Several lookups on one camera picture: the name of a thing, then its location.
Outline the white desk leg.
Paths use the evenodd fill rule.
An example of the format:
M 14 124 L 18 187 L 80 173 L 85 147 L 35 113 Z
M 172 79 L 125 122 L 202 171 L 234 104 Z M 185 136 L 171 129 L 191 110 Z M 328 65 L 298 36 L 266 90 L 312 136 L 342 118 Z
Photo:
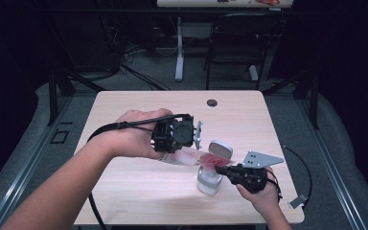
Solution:
M 181 18 L 177 18 L 177 59 L 175 67 L 175 80 L 183 81 L 183 69 L 184 69 L 184 55 L 183 55 L 183 36 L 182 36 L 182 21 Z

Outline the aluminium floor rail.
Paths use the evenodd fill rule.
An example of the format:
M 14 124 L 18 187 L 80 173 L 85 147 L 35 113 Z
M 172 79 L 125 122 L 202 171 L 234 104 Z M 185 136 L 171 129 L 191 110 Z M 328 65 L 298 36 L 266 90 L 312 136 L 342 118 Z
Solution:
M 327 147 L 322 134 L 319 129 L 316 129 L 311 123 L 309 117 L 309 108 L 304 101 L 297 101 L 297 106 L 303 116 L 303 119 L 308 126 L 310 134 L 312 135 L 316 146 L 319 149 L 319 157 L 322 165 L 325 168 L 328 178 L 331 181 L 333 190 L 339 200 L 339 203 L 349 221 L 352 230 L 367 230 L 367 227 L 357 209 L 357 206 L 349 192 L 338 168 L 331 156 L 331 152 Z
M 61 153 L 54 148 L 55 137 L 70 139 L 66 132 L 75 126 L 69 112 L 73 98 L 60 100 L 58 115 L 50 125 L 48 102 L 40 100 L 35 114 L 0 172 L 0 226 L 50 173 L 66 161 L 70 152 Z

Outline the person's left hand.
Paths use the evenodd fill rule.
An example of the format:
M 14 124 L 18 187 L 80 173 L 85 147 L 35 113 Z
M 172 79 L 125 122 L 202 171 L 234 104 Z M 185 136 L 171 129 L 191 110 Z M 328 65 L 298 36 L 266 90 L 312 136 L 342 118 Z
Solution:
M 159 108 L 153 111 L 129 110 L 117 119 L 117 122 L 139 122 L 172 114 L 166 108 Z M 150 144 L 150 133 L 154 128 L 155 123 L 143 124 L 138 127 L 107 131 L 99 135 L 99 137 L 104 140 L 107 152 L 111 157 L 123 156 L 158 159 L 161 157 L 162 152 L 155 151 Z

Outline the person's right hand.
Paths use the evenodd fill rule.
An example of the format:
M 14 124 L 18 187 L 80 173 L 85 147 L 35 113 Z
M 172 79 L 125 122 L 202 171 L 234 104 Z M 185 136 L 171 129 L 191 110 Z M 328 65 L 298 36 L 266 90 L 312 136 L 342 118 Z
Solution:
M 264 189 L 256 194 L 249 193 L 243 185 L 237 185 L 236 188 L 240 195 L 248 200 L 262 216 L 274 215 L 281 211 L 277 187 L 273 183 L 267 182 Z

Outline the black folding chair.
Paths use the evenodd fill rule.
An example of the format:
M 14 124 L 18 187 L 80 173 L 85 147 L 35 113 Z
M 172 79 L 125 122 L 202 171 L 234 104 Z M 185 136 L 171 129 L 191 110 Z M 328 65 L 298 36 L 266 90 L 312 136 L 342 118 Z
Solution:
M 215 65 L 258 67 L 255 88 L 261 83 L 270 43 L 280 27 L 279 20 L 267 14 L 228 13 L 219 17 L 210 30 L 204 63 L 206 88 L 210 86 L 211 67 Z

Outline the grey tape piece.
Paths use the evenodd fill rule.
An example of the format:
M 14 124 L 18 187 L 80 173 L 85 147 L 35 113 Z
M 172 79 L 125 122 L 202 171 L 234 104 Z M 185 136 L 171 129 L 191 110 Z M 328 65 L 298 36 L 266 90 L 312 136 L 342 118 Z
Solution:
M 305 194 L 301 194 L 295 199 L 293 199 L 288 206 L 292 209 L 296 209 L 297 207 L 304 207 L 309 201 L 309 197 Z

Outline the black metal stand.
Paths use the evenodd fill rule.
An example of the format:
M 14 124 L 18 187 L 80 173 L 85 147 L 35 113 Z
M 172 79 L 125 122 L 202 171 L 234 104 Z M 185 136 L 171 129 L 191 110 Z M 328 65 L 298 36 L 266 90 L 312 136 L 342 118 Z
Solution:
M 296 82 L 292 95 L 295 100 L 303 100 L 310 95 L 309 120 L 315 129 L 318 129 L 317 111 L 319 99 L 319 76 L 311 70 L 303 71 L 295 76 L 281 80 L 274 86 L 263 91 L 265 96 L 271 95 L 278 90 L 286 87 L 288 84 Z
M 51 126 L 58 117 L 58 90 L 60 90 L 65 97 L 73 97 L 76 92 L 71 80 L 78 81 L 96 92 L 104 91 L 103 87 L 91 80 L 84 78 L 82 75 L 76 72 L 66 68 L 54 69 L 49 75 L 48 81 L 50 106 L 50 120 L 48 122 L 49 126 Z

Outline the white and red spout pouch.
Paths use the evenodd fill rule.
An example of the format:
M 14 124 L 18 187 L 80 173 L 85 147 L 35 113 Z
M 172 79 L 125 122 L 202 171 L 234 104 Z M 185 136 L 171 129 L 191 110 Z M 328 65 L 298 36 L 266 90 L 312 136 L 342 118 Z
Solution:
M 160 158 L 160 161 L 173 165 L 199 166 L 210 170 L 215 167 L 227 167 L 233 164 L 230 159 L 192 148 L 182 148 L 175 153 L 166 153 Z

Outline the light background desk top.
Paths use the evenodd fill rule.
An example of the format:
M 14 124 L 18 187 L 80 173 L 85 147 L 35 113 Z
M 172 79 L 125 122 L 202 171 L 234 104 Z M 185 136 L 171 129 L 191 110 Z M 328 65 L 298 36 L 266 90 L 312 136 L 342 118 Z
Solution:
M 291 8 L 294 0 L 156 0 L 165 8 Z

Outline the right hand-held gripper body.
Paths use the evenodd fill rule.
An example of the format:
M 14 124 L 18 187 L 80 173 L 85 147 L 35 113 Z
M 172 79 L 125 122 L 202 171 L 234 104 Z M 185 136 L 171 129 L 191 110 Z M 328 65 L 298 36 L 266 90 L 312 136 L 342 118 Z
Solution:
M 242 163 L 228 168 L 228 178 L 232 184 L 241 184 L 251 194 L 262 191 L 269 182 L 276 187 L 279 194 L 281 189 L 277 177 L 273 173 L 273 179 L 270 179 L 266 167 L 283 162 L 283 158 L 251 150 L 246 154 Z

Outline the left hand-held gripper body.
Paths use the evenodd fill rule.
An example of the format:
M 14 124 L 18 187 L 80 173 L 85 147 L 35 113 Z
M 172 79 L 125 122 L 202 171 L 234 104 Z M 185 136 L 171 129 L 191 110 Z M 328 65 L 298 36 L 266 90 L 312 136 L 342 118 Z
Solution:
M 183 147 L 195 145 L 200 149 L 202 122 L 194 125 L 194 117 L 190 114 L 175 114 L 156 120 L 151 140 L 156 151 L 175 153 Z

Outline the white flip-lid container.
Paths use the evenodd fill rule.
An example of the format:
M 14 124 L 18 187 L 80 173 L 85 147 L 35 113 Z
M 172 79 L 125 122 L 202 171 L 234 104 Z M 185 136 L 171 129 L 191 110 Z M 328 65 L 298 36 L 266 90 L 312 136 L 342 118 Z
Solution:
M 214 155 L 230 160 L 233 149 L 220 140 L 213 140 L 208 151 Z M 222 175 L 212 169 L 200 167 L 197 172 L 197 188 L 206 195 L 213 196 L 218 190 L 222 180 Z

